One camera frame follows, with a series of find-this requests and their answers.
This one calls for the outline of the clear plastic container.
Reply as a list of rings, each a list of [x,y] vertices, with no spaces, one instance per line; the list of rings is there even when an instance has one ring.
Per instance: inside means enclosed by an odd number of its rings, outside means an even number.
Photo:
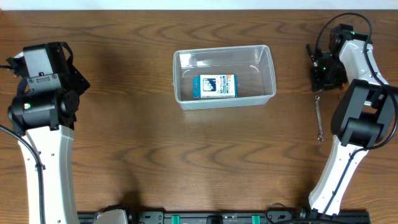
[[[266,45],[178,50],[173,80],[183,110],[264,105],[277,92]]]

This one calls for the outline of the white blue product box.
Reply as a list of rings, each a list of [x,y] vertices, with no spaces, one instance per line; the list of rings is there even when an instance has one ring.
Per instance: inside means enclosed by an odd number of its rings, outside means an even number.
[[[193,79],[194,98],[236,98],[236,75],[198,75]]]

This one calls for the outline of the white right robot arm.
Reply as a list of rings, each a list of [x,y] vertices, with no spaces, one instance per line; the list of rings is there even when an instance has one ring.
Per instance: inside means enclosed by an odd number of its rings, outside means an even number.
[[[331,121],[331,154],[308,198],[310,208],[322,215],[339,214],[358,164],[385,138],[396,113],[397,88],[380,74],[372,43],[353,26],[339,24],[330,32],[327,52],[316,49],[308,53],[314,92],[348,85]]]

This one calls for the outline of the small black-handled hammer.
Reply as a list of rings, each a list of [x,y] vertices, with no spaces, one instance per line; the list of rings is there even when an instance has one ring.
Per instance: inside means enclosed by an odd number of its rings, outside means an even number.
[[[314,54],[313,54],[313,51],[312,51],[312,49],[311,49],[310,44],[307,44],[307,45],[306,45],[306,50],[307,50],[307,52],[308,52],[308,55],[309,55],[309,57],[310,57],[310,60],[311,60],[312,63],[313,63],[313,66],[314,66],[314,67],[317,67],[317,62],[316,62],[316,60],[315,60],[315,57],[314,57]]]

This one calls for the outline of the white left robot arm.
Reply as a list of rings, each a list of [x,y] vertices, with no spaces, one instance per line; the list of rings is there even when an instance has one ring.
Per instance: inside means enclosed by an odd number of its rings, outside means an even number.
[[[7,59],[21,80],[8,108],[25,163],[30,223],[78,223],[72,181],[74,124],[89,82],[65,42],[24,47]]]

